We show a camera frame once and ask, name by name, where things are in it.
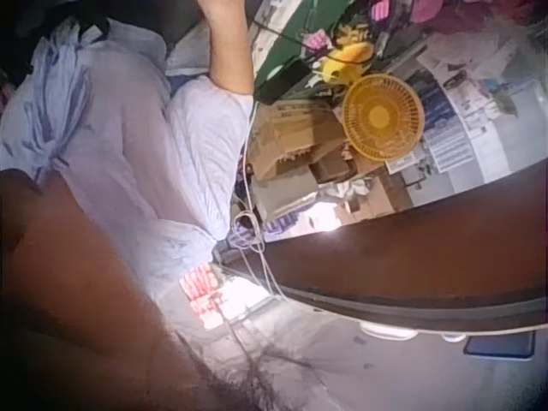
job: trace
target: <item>gray floor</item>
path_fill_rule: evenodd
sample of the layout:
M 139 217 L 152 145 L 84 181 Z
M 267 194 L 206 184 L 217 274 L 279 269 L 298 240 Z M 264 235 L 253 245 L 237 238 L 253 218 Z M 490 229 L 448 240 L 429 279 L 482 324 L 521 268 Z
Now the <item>gray floor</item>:
M 200 332 L 188 307 L 184 308 L 181 291 L 175 290 L 163 307 L 182 333 L 199 334 L 194 341 L 213 365 L 240 366 L 241 351 L 230 334 Z M 537 334 L 532 361 L 483 360 L 464 355 L 465 342 L 451 344 L 431 335 L 407 342 L 383 341 L 362 334 L 354 321 L 284 302 L 244 321 L 238 334 L 251 351 L 273 343 L 287 356 L 314 367 L 313 374 L 283 361 L 267 367 L 275 376 L 277 391 L 295 409 L 523 410 L 524 402 L 546 384 L 547 331 Z

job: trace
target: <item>shirt sleeve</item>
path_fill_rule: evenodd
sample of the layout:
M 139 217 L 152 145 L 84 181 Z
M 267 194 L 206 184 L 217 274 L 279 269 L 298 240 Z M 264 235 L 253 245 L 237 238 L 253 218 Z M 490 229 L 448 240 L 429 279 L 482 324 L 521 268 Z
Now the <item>shirt sleeve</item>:
M 218 241 L 229 233 L 230 199 L 252 109 L 252 96 L 227 92 L 207 77 L 189 81 L 167 109 L 185 200 L 199 226 Z

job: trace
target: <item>black cable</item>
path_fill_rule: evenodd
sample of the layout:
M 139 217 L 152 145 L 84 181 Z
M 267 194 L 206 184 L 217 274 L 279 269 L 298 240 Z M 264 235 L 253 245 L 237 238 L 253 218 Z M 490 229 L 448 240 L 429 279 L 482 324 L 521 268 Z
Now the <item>black cable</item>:
M 309 47 L 307 45 L 305 45 L 302 41 L 300 40 L 297 40 L 297 39 L 294 39 L 292 38 L 291 36 L 288 36 L 286 34 L 283 34 L 283 33 L 280 33 L 278 30 L 274 30 L 273 28 L 270 28 L 268 27 L 267 25 L 263 24 L 263 23 L 260 23 L 258 21 L 256 21 L 255 19 L 251 19 L 252 22 L 254 24 L 256 24 L 258 27 L 262 28 L 263 30 L 266 30 L 267 32 L 270 32 L 270 33 L 273 33 L 273 34 L 276 34 L 278 37 L 282 38 L 282 39 L 286 39 L 288 41 L 290 41 L 291 43 L 295 44 L 295 45 L 300 45 L 301 47 L 304 47 L 305 49 L 309 50 L 309 51 L 312 51 L 314 52 L 314 56 L 313 56 L 313 59 L 315 60 L 319 60 L 321 57 L 326 57 L 326 58 L 329 58 L 330 60 L 333 60 L 334 62 L 338 62 L 338 63 L 342 63 L 342 64 L 355 64 L 355 65 L 358 65 L 358 66 L 361 66 L 363 64 L 366 64 L 366 63 L 369 63 L 372 58 L 369 58 L 367 60 L 364 60 L 363 62 L 345 62 L 344 60 L 340 60 L 336 57 L 333 57 L 333 56 L 330 56 L 330 55 L 324 55 L 322 56 L 321 53 L 323 51 L 326 51 L 326 49 L 321 49 L 321 50 L 315 50 L 314 48 L 312 47 Z

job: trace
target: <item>round plastic basket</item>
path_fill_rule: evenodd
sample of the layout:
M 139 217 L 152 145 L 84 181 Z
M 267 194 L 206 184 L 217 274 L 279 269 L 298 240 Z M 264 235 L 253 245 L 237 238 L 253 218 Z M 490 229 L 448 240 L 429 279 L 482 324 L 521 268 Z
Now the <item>round plastic basket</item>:
M 405 82 L 372 74 L 350 87 L 342 104 L 342 125 L 355 149 L 373 160 L 408 154 L 425 127 L 419 97 Z

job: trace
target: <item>human arm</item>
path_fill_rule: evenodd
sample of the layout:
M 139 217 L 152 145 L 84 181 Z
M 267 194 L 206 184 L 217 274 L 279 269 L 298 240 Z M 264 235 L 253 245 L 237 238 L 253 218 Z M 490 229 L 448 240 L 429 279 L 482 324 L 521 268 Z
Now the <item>human arm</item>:
M 211 81 L 236 94 L 253 94 L 244 0 L 197 0 L 211 29 Z

